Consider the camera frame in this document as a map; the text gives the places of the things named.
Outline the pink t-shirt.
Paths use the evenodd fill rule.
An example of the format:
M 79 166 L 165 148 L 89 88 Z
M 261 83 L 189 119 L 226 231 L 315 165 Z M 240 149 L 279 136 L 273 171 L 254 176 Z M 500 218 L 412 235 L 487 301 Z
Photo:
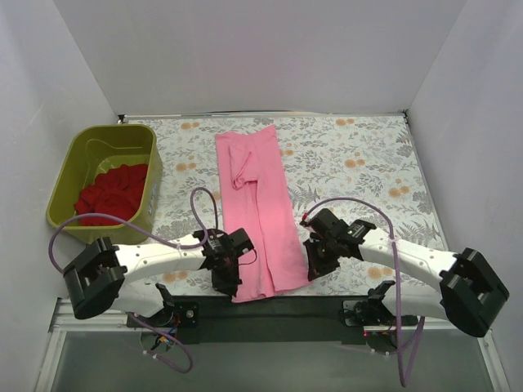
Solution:
M 308 267 L 293 216 L 275 126 L 216 137 L 224 229 L 244 229 L 257 252 L 239 262 L 235 303 L 305 287 Z

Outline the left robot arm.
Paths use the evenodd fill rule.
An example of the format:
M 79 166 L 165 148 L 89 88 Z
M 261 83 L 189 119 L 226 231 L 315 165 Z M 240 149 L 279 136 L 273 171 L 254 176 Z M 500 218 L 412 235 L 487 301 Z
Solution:
M 107 310 L 133 312 L 153 325 L 168 325 L 174 315 L 168 292 L 152 296 L 138 283 L 175 271 L 210 270 L 225 286 L 218 291 L 235 296 L 240 258 L 254 251 L 244 229 L 227 234 L 198 230 L 166 243 L 114 244 L 107 237 L 88 245 L 62 273 L 76 319 L 91 319 Z

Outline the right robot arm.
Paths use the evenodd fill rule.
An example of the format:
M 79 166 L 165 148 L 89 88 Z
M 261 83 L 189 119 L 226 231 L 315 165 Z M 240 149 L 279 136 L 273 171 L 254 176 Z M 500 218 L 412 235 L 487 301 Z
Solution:
M 483 337 L 509 298 L 508 289 L 477 250 L 444 252 L 391 240 L 376 225 L 364 220 L 347 224 L 327 208 L 300 224 L 310 231 L 303 244 L 311 281 L 332 273 L 345 257 L 398 268 L 429 287 L 426 293 L 398 295 L 397 278 L 385 280 L 347 311 L 353 323 L 386 325 L 397 316 L 428 317 L 447 320 L 469 336 Z

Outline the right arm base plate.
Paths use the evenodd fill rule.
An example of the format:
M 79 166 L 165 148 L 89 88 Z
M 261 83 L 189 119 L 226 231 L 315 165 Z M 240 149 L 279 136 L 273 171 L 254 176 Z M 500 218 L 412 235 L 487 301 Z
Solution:
M 389 310 L 384 306 L 376 308 L 367 301 L 344 301 L 338 316 L 349 327 L 396 325 L 396 317 Z

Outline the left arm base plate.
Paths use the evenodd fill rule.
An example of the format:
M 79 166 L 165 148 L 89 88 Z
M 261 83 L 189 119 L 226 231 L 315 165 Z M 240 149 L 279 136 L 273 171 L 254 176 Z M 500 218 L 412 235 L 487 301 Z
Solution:
M 152 327 L 196 327 L 199 323 L 199 304 L 194 301 L 151 302 L 129 310 L 140 321 Z

